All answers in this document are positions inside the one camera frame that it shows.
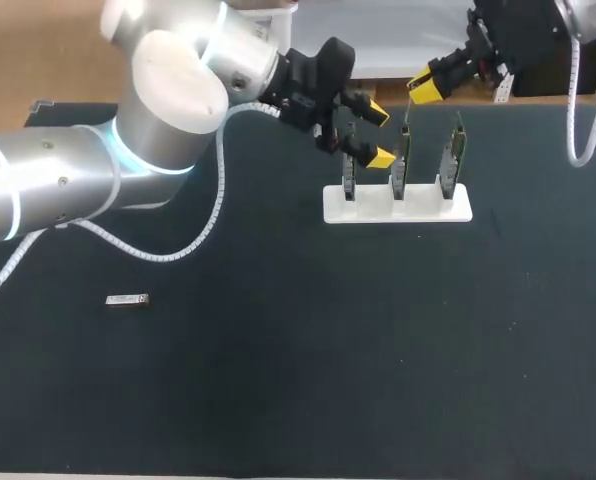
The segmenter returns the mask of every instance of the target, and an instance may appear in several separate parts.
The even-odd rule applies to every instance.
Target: small metal component
[[[409,159],[411,157],[411,131],[409,124],[405,123],[401,130],[398,148],[396,149],[396,161],[391,165],[391,188],[394,193],[394,200],[405,199],[405,187],[407,185],[407,171],[409,170]]]
[[[105,305],[109,307],[146,307],[149,305],[149,295],[110,295]]]
[[[462,123],[462,117],[458,113],[456,127],[451,135],[451,141],[445,147],[440,162],[440,189],[445,200],[453,200],[454,198],[466,147],[467,133]]]
[[[349,123],[349,134],[356,134],[356,124],[353,122]],[[356,159],[346,153],[342,154],[342,188],[346,201],[356,201]]]

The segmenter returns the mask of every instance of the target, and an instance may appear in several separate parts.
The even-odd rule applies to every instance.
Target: dark mat
[[[31,122],[113,110],[57,105]],[[411,181],[433,180],[453,114],[413,113]],[[243,114],[223,216],[187,260],[46,234],[0,290],[0,471],[596,476],[596,159],[569,167],[561,107],[462,114],[470,224],[325,225],[339,161]],[[212,148],[168,207],[101,224],[173,251],[215,183]],[[153,302],[103,306],[121,293]]]

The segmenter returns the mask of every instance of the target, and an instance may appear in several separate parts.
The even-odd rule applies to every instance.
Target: silver robot arm segment
[[[279,58],[261,27],[215,0],[109,0],[101,29],[129,62],[117,117],[0,134],[0,241],[168,203],[229,103],[258,98]]]
[[[555,0],[567,30],[580,43],[596,40],[596,0]]]

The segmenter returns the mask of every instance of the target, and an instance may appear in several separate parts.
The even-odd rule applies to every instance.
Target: white stand
[[[438,178],[434,184],[407,185],[405,199],[394,200],[391,179],[385,185],[357,185],[356,201],[345,200],[342,185],[323,191],[325,222],[340,223],[464,223],[473,218],[467,188],[456,186],[445,200]]]

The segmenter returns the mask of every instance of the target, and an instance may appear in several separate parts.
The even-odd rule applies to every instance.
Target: white cable
[[[218,193],[216,194],[216,201],[214,202],[214,208],[211,212],[209,220],[203,228],[202,232],[198,237],[187,247],[183,248],[179,252],[172,253],[170,255],[155,255],[152,253],[143,252],[138,250],[135,247],[123,242],[118,237],[112,235],[111,233],[107,232],[103,228],[99,227],[98,225],[88,221],[88,220],[77,220],[72,222],[74,225],[78,225],[79,227],[85,228],[92,233],[100,236],[103,240],[109,242],[113,246],[119,248],[125,253],[132,255],[140,260],[145,260],[148,262],[155,262],[155,263],[167,263],[167,262],[175,262],[180,260],[193,251],[195,251],[202,242],[209,236],[209,233],[216,225],[216,221],[218,220],[218,216],[220,215],[220,210],[222,208],[222,204],[225,198],[225,145],[224,145],[224,136],[225,136],[225,126],[227,121],[233,117],[234,115],[246,112],[246,111],[257,111],[261,113],[265,113],[267,115],[271,115],[272,117],[278,118],[280,117],[280,111],[269,105],[264,105],[261,103],[246,103],[243,105],[239,105],[237,107],[231,108],[225,117],[222,125],[218,129],[216,134],[216,151],[217,151],[217,160],[218,160]],[[22,243],[18,246],[14,254],[11,256],[7,264],[4,266],[2,271],[0,272],[0,287],[3,283],[7,281],[7,279],[11,276],[13,271],[16,269],[22,258],[25,256],[31,245],[38,240],[40,235],[44,230],[40,230],[38,232],[31,233],[27,235]]]
[[[569,84],[569,108],[567,111],[567,154],[569,162],[576,168],[584,167],[596,151],[596,118],[594,120],[587,148],[582,157],[576,154],[576,98],[578,95],[578,79],[580,75],[580,42],[576,38],[571,40],[571,82]]]
[[[9,257],[9,260],[7,261],[3,269],[0,271],[0,287],[3,283],[7,281],[9,277],[11,277],[11,274],[14,273],[14,270],[22,260],[22,257],[24,257],[27,253],[27,250],[29,250],[29,248],[34,244],[36,240],[38,240],[40,235],[42,235],[43,233],[44,230],[39,230],[37,232],[30,233],[24,238],[21,244],[18,245],[18,248],[16,249],[14,254],[11,257]]]

